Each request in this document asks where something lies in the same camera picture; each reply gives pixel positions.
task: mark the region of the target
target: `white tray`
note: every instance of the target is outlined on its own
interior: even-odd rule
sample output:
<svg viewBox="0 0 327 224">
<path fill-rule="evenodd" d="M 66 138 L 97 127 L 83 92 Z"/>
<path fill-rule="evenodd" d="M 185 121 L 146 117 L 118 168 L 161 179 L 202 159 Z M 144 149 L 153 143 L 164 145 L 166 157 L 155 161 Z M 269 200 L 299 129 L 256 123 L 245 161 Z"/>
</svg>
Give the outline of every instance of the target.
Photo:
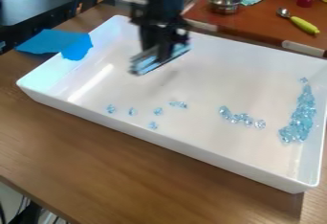
<svg viewBox="0 0 327 224">
<path fill-rule="evenodd" d="M 111 18 L 90 36 L 94 48 L 84 59 L 58 54 L 17 85 L 35 101 L 280 190 L 297 193 L 317 186 L 326 61 L 191 33 L 190 52 L 135 77 L 127 73 L 129 59 L 141 48 L 138 29 L 127 17 Z M 295 110 L 302 77 L 311 81 L 316 97 L 315 124 L 306 142 L 284 146 L 277 131 Z M 188 109 L 171 107 L 169 101 L 185 101 Z M 118 109 L 112 115 L 106 111 L 111 103 Z M 227 123 L 218 115 L 221 105 L 263 119 L 267 127 Z M 128 115 L 130 107 L 137 116 Z M 156 107 L 163 108 L 163 115 L 153 114 Z M 152 121 L 157 130 L 147 128 Z"/>
</svg>

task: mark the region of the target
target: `spoon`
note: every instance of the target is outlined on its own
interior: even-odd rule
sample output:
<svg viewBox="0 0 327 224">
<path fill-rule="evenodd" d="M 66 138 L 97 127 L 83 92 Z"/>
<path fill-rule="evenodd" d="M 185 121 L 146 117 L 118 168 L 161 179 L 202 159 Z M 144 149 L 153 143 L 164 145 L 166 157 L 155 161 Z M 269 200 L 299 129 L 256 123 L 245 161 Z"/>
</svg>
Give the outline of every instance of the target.
<svg viewBox="0 0 327 224">
<path fill-rule="evenodd" d="M 279 14 L 281 17 L 289 18 L 293 23 L 296 24 L 297 27 L 302 29 L 303 31 L 307 32 L 308 34 L 319 34 L 320 30 L 314 26 L 313 24 L 298 18 L 296 16 L 291 16 L 290 12 L 285 8 L 278 8 L 277 14 Z"/>
</svg>

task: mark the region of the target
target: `yellow handle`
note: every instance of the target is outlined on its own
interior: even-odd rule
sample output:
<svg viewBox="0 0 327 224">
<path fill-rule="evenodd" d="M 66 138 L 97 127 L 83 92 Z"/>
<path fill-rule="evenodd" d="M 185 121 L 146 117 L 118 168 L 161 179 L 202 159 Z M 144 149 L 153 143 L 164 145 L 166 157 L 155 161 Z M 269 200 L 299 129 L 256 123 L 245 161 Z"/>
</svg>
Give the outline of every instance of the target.
<svg viewBox="0 0 327 224">
<path fill-rule="evenodd" d="M 320 30 L 314 26 L 313 24 L 298 18 L 296 16 L 292 16 L 291 20 L 302 30 L 304 30 L 305 32 L 309 33 L 309 34 L 319 34 Z"/>
</svg>

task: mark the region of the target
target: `metal bowl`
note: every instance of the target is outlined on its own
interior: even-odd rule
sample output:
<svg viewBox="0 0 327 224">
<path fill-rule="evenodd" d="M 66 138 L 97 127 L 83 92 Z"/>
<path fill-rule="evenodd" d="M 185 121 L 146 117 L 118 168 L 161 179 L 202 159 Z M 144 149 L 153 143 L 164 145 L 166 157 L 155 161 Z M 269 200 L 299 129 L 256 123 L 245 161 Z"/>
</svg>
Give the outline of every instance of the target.
<svg viewBox="0 0 327 224">
<path fill-rule="evenodd" d="M 242 0 L 208 0 L 211 10 L 221 14 L 237 13 Z"/>
</svg>

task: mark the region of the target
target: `red object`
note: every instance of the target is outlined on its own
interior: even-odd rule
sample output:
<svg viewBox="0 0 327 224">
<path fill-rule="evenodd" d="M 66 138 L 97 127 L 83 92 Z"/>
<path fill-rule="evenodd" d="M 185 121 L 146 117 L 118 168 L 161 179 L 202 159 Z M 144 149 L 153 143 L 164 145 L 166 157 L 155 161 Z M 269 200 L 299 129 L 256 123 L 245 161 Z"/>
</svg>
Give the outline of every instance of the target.
<svg viewBox="0 0 327 224">
<path fill-rule="evenodd" d="M 303 8 L 310 8 L 313 5 L 314 0 L 296 0 L 296 4 Z"/>
</svg>

